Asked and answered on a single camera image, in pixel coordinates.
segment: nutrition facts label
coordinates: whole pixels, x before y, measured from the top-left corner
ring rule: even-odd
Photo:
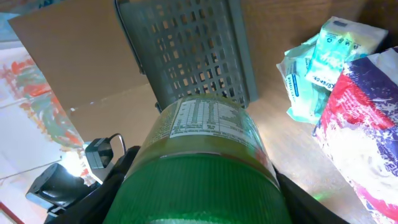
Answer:
[[[211,135],[259,148],[250,131],[243,129],[239,110],[213,100],[183,102],[170,133],[170,138],[184,135]]]

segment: gray plastic basket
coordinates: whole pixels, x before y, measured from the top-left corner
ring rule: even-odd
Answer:
[[[116,0],[132,51],[160,108],[215,93],[258,98],[240,0]]]

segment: black charger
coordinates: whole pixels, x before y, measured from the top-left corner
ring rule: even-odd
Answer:
[[[91,169],[102,169],[106,168],[113,158],[113,150],[111,146],[112,138],[119,136],[122,142],[123,151],[126,153],[126,145],[121,134],[116,133],[109,138],[97,138],[94,139],[87,146],[85,153],[88,164]]]

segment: tissue package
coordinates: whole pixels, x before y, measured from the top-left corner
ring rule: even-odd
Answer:
[[[287,114],[296,121],[316,124],[326,106],[330,92],[305,79],[318,35],[285,52],[277,65],[284,79],[292,107]]]
[[[387,31],[332,17],[323,26],[306,79],[332,91],[345,62],[372,54]]]

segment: green plastic bottle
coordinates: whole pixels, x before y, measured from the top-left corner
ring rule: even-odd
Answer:
[[[213,95],[162,112],[104,222],[291,223],[253,120]]]

